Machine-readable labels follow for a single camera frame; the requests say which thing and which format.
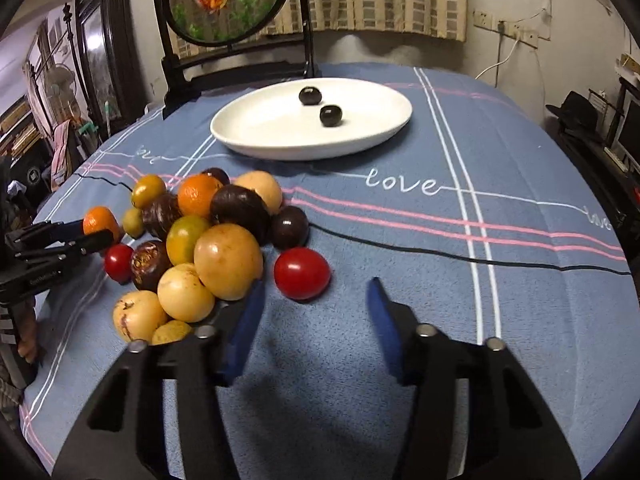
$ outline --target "silver screw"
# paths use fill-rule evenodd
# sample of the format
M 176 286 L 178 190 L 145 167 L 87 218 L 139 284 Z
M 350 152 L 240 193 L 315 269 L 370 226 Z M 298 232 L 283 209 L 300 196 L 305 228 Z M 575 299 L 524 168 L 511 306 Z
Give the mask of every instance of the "silver screw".
M 216 333 L 216 329 L 213 325 L 203 325 L 196 329 L 196 337 L 198 339 L 209 339 Z
M 132 354 L 139 354 L 146 348 L 147 344 L 144 339 L 134 339 L 129 346 L 127 346 L 127 350 Z
M 500 350 L 504 350 L 507 345 L 505 345 L 502 339 L 497 337 L 490 337 L 486 340 L 486 345 L 493 351 L 499 352 Z
M 432 337 L 438 333 L 438 329 L 429 323 L 422 323 L 415 328 L 415 333 L 420 337 Z

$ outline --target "red object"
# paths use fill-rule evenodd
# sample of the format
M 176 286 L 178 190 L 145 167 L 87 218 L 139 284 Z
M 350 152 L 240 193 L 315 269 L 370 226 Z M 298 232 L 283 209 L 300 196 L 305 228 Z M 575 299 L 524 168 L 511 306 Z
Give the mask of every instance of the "red object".
M 306 247 L 284 251 L 273 266 L 280 292 L 292 300 L 309 300 L 325 290 L 331 279 L 326 260 Z
M 104 256 L 104 272 L 109 277 L 124 285 L 131 279 L 130 260 L 133 249 L 125 244 L 111 246 Z

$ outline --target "plate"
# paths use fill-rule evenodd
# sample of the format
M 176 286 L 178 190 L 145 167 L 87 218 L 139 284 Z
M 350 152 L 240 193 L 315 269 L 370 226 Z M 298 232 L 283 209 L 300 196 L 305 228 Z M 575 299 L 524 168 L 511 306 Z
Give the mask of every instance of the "plate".
M 315 86 L 322 102 L 304 106 L 298 93 Z M 342 122 L 322 126 L 320 108 L 338 105 Z M 360 79 L 287 81 L 246 94 L 211 120 L 211 133 L 229 149 L 269 160 L 317 160 L 349 155 L 393 137 L 411 118 L 400 92 Z

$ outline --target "monitor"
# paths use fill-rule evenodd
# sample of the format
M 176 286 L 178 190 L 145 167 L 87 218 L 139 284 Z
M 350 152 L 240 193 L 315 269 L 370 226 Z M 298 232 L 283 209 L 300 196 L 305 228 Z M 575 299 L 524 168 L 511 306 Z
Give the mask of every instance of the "monitor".
M 636 168 L 640 168 L 640 104 L 633 99 L 629 101 L 618 143 Z

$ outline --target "dark round fruit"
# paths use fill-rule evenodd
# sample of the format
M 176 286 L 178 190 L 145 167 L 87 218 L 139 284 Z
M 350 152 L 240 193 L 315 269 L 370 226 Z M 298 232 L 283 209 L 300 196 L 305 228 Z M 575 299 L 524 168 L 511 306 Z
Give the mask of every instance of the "dark round fruit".
M 329 284 L 331 269 L 326 260 L 306 247 L 284 251 L 273 266 L 273 279 L 280 292 L 292 300 L 310 300 Z
M 171 267 L 166 246 L 160 240 L 142 242 L 131 255 L 131 273 L 137 290 L 158 290 L 158 282 Z
M 131 255 L 133 249 L 125 244 L 111 246 L 104 256 L 104 272 L 121 285 L 131 279 Z
M 319 105 L 322 94 L 315 86 L 305 86 L 298 94 L 298 98 L 305 106 Z
M 229 182 L 231 182 L 229 180 L 228 174 L 226 174 L 225 171 L 221 170 L 220 168 L 207 168 L 206 170 L 201 171 L 201 173 L 218 179 L 220 184 L 222 184 L 223 186 L 226 186 Z
M 169 229 L 181 216 L 177 196 L 166 192 L 142 210 L 142 223 L 149 234 L 165 241 Z
M 213 223 L 237 224 L 247 229 L 260 245 L 267 241 L 270 216 L 255 191 L 234 184 L 223 186 L 213 196 L 210 211 Z
M 287 205 L 271 218 L 271 243 L 280 250 L 303 246 L 309 236 L 309 220 L 299 207 Z
M 342 110 L 338 105 L 327 105 L 320 108 L 320 121 L 324 126 L 337 126 L 341 120 Z

